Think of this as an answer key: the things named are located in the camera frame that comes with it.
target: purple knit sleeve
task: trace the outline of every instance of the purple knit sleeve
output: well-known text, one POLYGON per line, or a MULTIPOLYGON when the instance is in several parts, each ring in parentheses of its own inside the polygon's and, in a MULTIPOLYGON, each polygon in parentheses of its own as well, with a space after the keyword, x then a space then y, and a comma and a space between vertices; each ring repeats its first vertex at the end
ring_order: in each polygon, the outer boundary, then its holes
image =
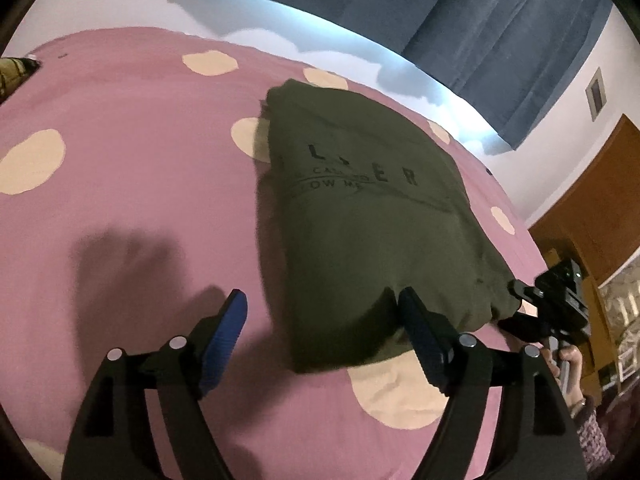
POLYGON ((613 460, 613 455, 607 449, 604 435, 596 420, 593 398, 587 396, 586 400, 586 405, 578 412, 574 422, 580 439, 584 463, 587 466, 587 473, 589 473, 589 478, 593 479, 605 465, 613 460))

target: brown wooden panel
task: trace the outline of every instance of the brown wooden panel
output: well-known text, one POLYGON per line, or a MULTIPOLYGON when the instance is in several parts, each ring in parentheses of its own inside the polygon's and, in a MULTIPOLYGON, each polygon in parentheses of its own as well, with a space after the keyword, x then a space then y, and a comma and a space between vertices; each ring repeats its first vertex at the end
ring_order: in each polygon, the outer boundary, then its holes
POLYGON ((628 117, 530 232, 542 246, 570 239, 598 284, 640 247, 640 131, 628 117))

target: wall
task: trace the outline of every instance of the wall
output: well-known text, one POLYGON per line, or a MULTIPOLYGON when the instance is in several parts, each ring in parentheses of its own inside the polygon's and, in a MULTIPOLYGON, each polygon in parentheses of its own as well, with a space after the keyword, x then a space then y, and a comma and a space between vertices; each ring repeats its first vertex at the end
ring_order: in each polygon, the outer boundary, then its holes
POLYGON ((473 108, 415 66, 353 33, 296 12, 263 0, 37 0, 5 54, 20 56, 87 28, 143 25, 304 60, 379 89, 441 123, 492 171, 529 225, 587 167, 622 113, 640 125, 640 44, 617 9, 574 81, 516 152, 505 152, 473 108), (597 67, 607 105, 592 122, 584 91, 597 67))

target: bed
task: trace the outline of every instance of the bed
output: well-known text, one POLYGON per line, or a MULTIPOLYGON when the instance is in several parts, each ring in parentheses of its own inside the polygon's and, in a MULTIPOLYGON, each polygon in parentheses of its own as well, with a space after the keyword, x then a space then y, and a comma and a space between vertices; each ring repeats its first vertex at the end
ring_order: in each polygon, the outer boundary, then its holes
MULTIPOLYGON (((284 257, 261 103, 293 78, 401 113, 455 160, 473 213, 514 276, 546 269, 504 191, 441 126, 366 86, 258 50, 158 28, 91 30, 33 53, 0 107, 0 402, 30 445, 62 453, 110 348, 157 348, 240 288, 249 315, 201 403, 239 479, 411 478, 445 399, 412 352, 294 374, 282 332, 284 257), (264 284, 275 284, 265 287, 264 284)), ((478 331, 506 349, 493 325, 478 331)), ((492 391, 467 477, 486 465, 492 391)), ((148 396, 162 466, 180 478, 148 396)))

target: blue gray curtain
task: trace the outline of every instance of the blue gray curtain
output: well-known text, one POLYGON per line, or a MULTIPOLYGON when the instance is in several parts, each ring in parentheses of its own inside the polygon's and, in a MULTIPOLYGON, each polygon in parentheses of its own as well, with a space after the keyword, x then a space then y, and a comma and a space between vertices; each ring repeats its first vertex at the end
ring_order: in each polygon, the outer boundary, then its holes
POLYGON ((610 0, 274 0, 357 32, 468 101, 513 148, 575 76, 610 0))

